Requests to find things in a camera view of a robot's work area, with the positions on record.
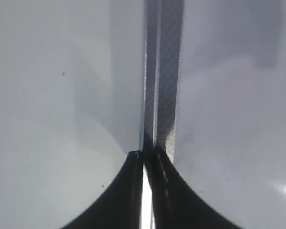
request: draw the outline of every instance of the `white wall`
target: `white wall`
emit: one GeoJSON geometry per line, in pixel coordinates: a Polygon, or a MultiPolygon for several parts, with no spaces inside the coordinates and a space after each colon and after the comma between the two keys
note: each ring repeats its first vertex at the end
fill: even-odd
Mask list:
{"type": "Polygon", "coordinates": [[[139,148],[142,78],[143,0],[0,0],[0,229],[94,202],[139,148]]]}
{"type": "Polygon", "coordinates": [[[248,229],[286,229],[286,0],[186,0],[174,164],[248,229]]]}

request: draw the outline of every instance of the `textured gray panel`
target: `textured gray panel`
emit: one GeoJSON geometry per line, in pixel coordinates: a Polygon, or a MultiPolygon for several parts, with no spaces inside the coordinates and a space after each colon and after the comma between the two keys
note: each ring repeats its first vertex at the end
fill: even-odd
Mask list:
{"type": "Polygon", "coordinates": [[[161,2],[157,144],[163,149],[175,122],[183,7],[183,0],[161,2]]]}

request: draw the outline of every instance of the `black curved edge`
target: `black curved edge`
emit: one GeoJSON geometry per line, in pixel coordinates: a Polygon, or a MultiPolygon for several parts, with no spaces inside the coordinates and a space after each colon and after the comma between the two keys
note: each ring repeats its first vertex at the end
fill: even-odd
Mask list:
{"type": "Polygon", "coordinates": [[[142,152],[130,152],[106,191],[63,229],[138,229],[142,180],[142,152]]]}
{"type": "Polygon", "coordinates": [[[239,229],[192,191],[160,147],[143,152],[157,229],[239,229]]]}

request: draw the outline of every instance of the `vertical gap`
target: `vertical gap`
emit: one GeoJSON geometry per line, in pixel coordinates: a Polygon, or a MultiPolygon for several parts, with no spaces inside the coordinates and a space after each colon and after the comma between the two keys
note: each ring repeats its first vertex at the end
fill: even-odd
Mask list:
{"type": "Polygon", "coordinates": [[[143,166],[143,188],[141,201],[141,223],[140,229],[150,229],[152,222],[152,190],[149,186],[147,171],[143,166]]]}
{"type": "Polygon", "coordinates": [[[154,104],[153,104],[153,146],[157,141],[157,126],[158,126],[158,92],[159,92],[159,77],[160,77],[160,39],[161,39],[161,0],[158,3],[157,17],[157,40],[156,40],[156,67],[155,67],[155,82],[154,82],[154,104]]]}

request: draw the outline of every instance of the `gray vertical strip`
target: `gray vertical strip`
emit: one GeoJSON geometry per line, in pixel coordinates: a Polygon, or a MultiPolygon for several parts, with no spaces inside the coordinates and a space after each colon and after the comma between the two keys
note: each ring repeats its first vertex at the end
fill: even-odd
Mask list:
{"type": "Polygon", "coordinates": [[[183,9],[184,0],[162,0],[157,145],[164,150],[175,123],[183,9]]]}
{"type": "Polygon", "coordinates": [[[158,20],[159,0],[146,0],[145,4],[145,76],[144,76],[144,142],[143,149],[150,150],[155,141],[156,103],[155,82],[157,63],[157,38],[160,25],[158,20]]]}

